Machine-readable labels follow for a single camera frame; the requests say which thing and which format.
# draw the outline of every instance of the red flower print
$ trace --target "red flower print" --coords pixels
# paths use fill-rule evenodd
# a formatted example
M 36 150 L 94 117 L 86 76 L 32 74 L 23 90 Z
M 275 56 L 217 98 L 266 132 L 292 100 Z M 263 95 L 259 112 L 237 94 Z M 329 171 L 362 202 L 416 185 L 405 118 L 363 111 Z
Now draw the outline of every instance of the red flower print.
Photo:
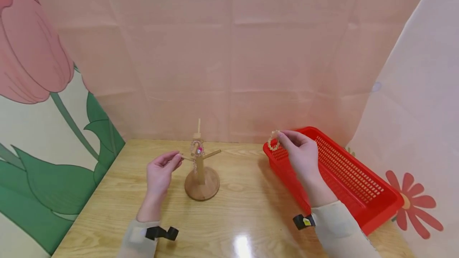
M 402 206 L 402 208 L 397 212 L 396 219 L 398 227 L 404 231 L 407 230 L 408 225 L 406 216 L 408 215 L 414 230 L 416 230 L 416 232 L 424 239 L 429 239 L 431 234 L 419 221 L 419 219 L 430 225 L 432 228 L 438 231 L 443 231 L 443 225 L 441 225 L 438 220 L 436 220 L 433 216 L 429 215 L 424 210 L 420 209 L 435 208 L 437 203 L 433 197 L 429 195 L 420 195 L 424 192 L 424 186 L 420 183 L 414 184 L 414 177 L 412 174 L 405 173 L 405 176 L 403 177 L 402 188 L 400 188 L 397 177 L 393 171 L 387 171 L 386 177 L 390 185 L 392 185 L 393 188 L 400 192 L 405 201 L 404 206 Z
M 72 77 L 73 61 L 39 1 L 0 0 L 0 95 L 35 104 Z

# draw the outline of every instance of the forearm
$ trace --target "forearm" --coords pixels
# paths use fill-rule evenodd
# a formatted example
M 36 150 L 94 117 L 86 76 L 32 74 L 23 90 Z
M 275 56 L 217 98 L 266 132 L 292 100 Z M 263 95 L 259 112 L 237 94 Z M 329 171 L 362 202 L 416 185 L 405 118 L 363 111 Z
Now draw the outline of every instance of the forearm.
M 162 199 L 145 197 L 136 220 L 131 221 L 123 238 L 117 258 L 152 258 L 157 239 L 145 237 L 147 228 L 159 226 Z
M 338 200 L 318 170 L 317 173 L 300 176 L 299 180 L 308 194 L 311 207 L 324 206 Z
M 308 193 L 317 237 L 330 258 L 381 257 L 318 170 L 300 180 Z

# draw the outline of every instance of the fabric wall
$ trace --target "fabric wall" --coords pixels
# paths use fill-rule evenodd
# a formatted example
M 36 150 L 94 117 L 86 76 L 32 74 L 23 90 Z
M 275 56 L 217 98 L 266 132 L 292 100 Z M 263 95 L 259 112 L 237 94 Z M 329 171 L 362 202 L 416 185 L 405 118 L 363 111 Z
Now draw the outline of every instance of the fabric wall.
M 418 258 L 459 241 L 459 0 L 422 0 L 378 76 L 349 146 L 405 199 L 396 216 Z
M 0 0 L 0 257 L 49 257 L 124 141 L 39 0 Z
M 341 144 L 419 0 L 41 0 L 125 138 Z

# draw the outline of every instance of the wrist strap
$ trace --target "wrist strap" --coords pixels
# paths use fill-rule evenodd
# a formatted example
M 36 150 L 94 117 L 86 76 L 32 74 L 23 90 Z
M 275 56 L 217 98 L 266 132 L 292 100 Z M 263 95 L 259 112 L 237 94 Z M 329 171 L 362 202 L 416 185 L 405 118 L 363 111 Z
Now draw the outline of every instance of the wrist strap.
M 293 223 L 295 223 L 296 228 L 298 228 L 298 230 L 315 226 L 315 222 L 312 215 L 297 215 L 293 218 Z
M 175 241 L 179 231 L 173 227 L 169 227 L 169 230 L 166 231 L 161 227 L 150 227 L 147 228 L 145 237 L 151 240 L 155 240 L 156 238 L 166 238 L 168 240 Z

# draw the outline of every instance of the wooden jewelry stand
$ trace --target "wooden jewelry stand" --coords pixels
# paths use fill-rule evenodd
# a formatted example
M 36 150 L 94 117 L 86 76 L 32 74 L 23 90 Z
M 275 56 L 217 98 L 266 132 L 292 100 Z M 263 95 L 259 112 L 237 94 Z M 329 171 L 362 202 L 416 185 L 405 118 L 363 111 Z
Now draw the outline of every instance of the wooden jewelry stand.
M 202 147 L 204 140 L 200 135 L 200 119 L 198 120 L 198 132 L 193 135 L 193 142 L 190 147 L 191 158 L 182 156 L 184 159 L 193 161 L 196 168 L 192 170 L 185 179 L 185 192 L 188 196 L 197 201 L 205 201 L 214 197 L 220 188 L 220 177 L 217 172 L 204 166 L 204 159 L 214 156 L 221 152 L 216 150 L 209 154 L 204 154 Z

